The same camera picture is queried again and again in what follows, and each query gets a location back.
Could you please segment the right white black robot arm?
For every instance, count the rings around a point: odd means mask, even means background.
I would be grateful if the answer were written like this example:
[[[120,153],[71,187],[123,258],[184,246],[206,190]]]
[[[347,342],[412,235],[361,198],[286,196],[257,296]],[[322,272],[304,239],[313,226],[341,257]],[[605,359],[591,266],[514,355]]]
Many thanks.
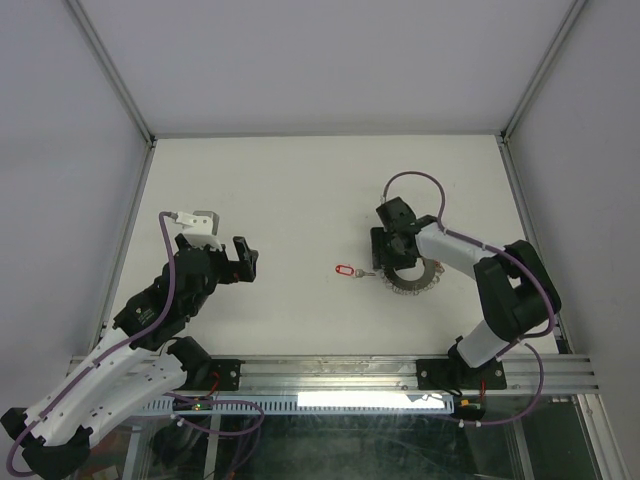
[[[427,290],[448,266],[473,280],[482,320],[450,348],[448,378],[469,387],[483,366],[531,336],[546,322],[553,326],[561,300],[534,247],[519,240],[501,248],[444,227],[432,215],[417,217],[396,197],[376,213],[370,230],[373,270],[400,293]]]

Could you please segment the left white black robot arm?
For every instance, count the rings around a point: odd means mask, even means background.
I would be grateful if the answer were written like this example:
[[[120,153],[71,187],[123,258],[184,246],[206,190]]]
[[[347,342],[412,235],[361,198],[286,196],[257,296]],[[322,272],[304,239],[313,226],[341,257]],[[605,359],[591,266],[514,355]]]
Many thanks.
[[[251,283],[259,254],[236,236],[237,259],[225,249],[197,248],[184,235],[153,283],[131,297],[113,326],[62,384],[29,408],[10,408],[1,424],[21,454],[25,476],[63,479],[120,422],[181,386],[198,388],[211,357],[180,336],[219,285]]]

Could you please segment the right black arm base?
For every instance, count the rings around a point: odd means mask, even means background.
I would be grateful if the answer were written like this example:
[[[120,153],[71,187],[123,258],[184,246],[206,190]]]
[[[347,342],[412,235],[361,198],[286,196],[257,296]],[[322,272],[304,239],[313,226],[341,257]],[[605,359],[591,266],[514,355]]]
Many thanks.
[[[463,360],[450,358],[418,359],[416,378],[420,390],[462,391],[505,390],[506,375],[503,364],[495,359],[478,368],[469,367]]]

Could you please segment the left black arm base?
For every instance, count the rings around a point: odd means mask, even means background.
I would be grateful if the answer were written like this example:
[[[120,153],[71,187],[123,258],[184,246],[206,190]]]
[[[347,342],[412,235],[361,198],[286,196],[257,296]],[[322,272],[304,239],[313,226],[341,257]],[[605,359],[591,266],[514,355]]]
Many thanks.
[[[239,390],[241,367],[244,361],[236,358],[212,357],[195,374],[189,374],[186,382],[179,387],[182,391],[194,392],[235,392]]]

